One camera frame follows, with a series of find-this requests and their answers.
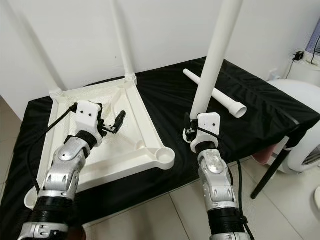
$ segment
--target power outlet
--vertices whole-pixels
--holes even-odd
[[[273,80],[277,80],[280,79],[281,76],[278,74],[278,68],[272,69],[269,71],[268,77],[266,78],[266,81],[273,81]]]

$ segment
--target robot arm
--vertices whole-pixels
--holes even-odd
[[[55,151],[43,188],[18,240],[67,238],[68,217],[86,158],[93,147],[102,143],[107,132],[115,134],[119,131],[126,116],[126,112],[121,111],[113,126],[105,126],[101,114],[100,103],[79,101],[76,110],[77,134],[69,135],[64,145]]]
[[[220,116],[201,113],[196,121],[185,120],[184,138],[198,155],[199,176],[212,236],[210,240],[250,240],[233,188],[228,180],[228,166],[217,150]]]

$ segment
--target white wall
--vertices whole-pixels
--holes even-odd
[[[11,0],[27,16],[63,89],[123,76],[108,0]],[[222,0],[119,0],[136,72],[207,53]],[[226,59],[266,79],[304,49],[319,0],[244,0]],[[48,95],[39,67],[1,11],[0,94],[23,118],[28,101]]]

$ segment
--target table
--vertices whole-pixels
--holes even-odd
[[[197,85],[183,74],[187,68],[200,76],[205,58],[191,60],[137,74],[137,88],[163,144],[175,151],[173,168],[153,168],[77,194],[74,210],[79,223],[114,214],[156,196],[186,185],[198,176],[197,156],[182,138],[184,114],[191,111]],[[208,112],[221,116],[220,136],[232,151],[219,145],[227,163],[248,157],[290,137],[294,147],[313,127],[320,115],[267,82],[238,66],[224,61],[216,88],[247,106],[242,118],[234,118],[213,98]],[[48,127],[52,100],[44,97],[30,101],[14,148],[14,156],[1,203],[1,238],[17,239],[30,210],[24,197],[32,188],[26,168],[26,150],[39,133]],[[37,175],[44,139],[31,155],[31,167]],[[255,198],[285,159],[284,150],[274,161],[252,194]]]

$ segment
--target white cylinder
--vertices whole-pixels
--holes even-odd
[[[192,120],[208,109],[243,0],[223,0],[190,113]]]
[[[134,81],[135,84],[137,84],[137,77],[135,75],[134,67],[130,59],[130,48],[129,43],[127,41],[128,38],[126,37],[123,26],[121,24],[121,20],[116,6],[116,0],[110,0],[110,3],[116,36],[120,46],[120,52],[124,66],[124,76],[127,80]]]
[[[193,72],[189,71],[188,69],[184,69],[183,73],[194,81],[196,84],[200,84],[201,79]],[[235,101],[232,98],[225,95],[223,92],[219,91],[218,89],[214,88],[212,91],[212,97],[221,103],[226,109],[229,110],[229,113],[234,116],[235,118],[241,118],[247,112],[247,107],[243,105],[241,102]]]
[[[14,8],[6,0],[1,1],[1,6],[5,10],[10,23],[19,34],[21,41],[24,43],[31,58],[39,66],[43,81],[48,88],[50,96],[52,98],[60,96],[63,91],[58,87],[53,74],[51,73],[51,66],[48,65],[50,59],[44,59],[45,53],[43,46],[28,19],[22,13],[15,12]]]

